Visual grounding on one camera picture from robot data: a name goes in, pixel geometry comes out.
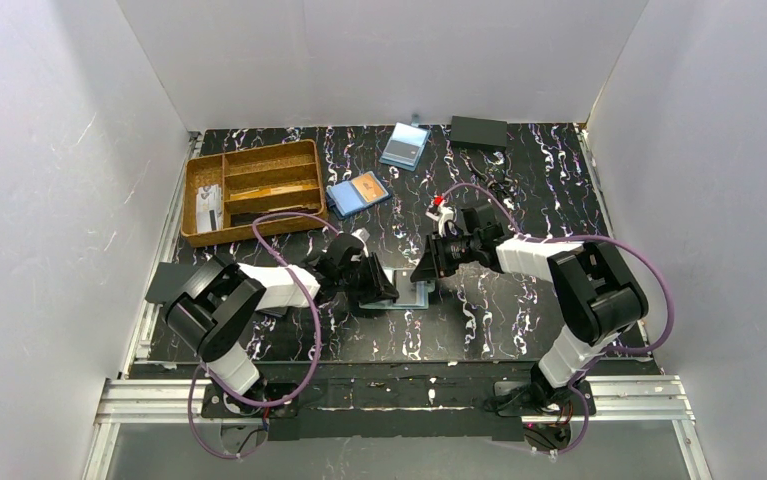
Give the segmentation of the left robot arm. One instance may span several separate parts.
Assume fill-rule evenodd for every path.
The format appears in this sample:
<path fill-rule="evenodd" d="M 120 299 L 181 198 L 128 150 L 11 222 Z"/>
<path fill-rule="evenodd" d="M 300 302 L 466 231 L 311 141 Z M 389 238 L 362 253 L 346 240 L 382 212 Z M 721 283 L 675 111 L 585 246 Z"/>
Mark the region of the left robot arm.
<path fill-rule="evenodd" d="M 340 233 L 301 265 L 259 267 L 214 257 L 159 302 L 160 319 L 193 350 L 213 382 L 251 404 L 260 381 L 257 367 L 239 343 L 255 314 L 309 308 L 339 293 L 365 304 L 399 293 L 364 240 Z"/>

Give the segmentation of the green card holder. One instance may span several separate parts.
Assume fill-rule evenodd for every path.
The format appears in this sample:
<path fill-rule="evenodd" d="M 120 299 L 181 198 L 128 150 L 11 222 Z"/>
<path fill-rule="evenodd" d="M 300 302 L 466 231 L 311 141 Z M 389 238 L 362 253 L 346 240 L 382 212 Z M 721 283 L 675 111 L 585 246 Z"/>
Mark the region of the green card holder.
<path fill-rule="evenodd" d="M 395 287 L 398 298 L 359 304 L 363 310 L 426 310 L 430 304 L 430 294 L 435 290 L 434 281 L 411 282 L 410 269 L 384 268 L 384 273 Z"/>

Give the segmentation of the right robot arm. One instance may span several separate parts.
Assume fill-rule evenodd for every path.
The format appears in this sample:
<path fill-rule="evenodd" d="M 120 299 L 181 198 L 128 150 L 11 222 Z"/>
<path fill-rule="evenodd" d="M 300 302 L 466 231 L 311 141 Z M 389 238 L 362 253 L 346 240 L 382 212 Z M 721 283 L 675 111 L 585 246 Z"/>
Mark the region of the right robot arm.
<path fill-rule="evenodd" d="M 411 273 L 412 282 L 439 280 L 460 265 L 478 263 L 496 273 L 523 274 L 552 284 L 564 325 L 531 371 L 532 394 L 548 396 L 620 333 L 649 311 L 645 293 L 618 248 L 603 240 L 537 243 L 514 236 L 489 206 L 465 208 L 457 228 L 452 209 L 431 207 L 437 228 Z"/>

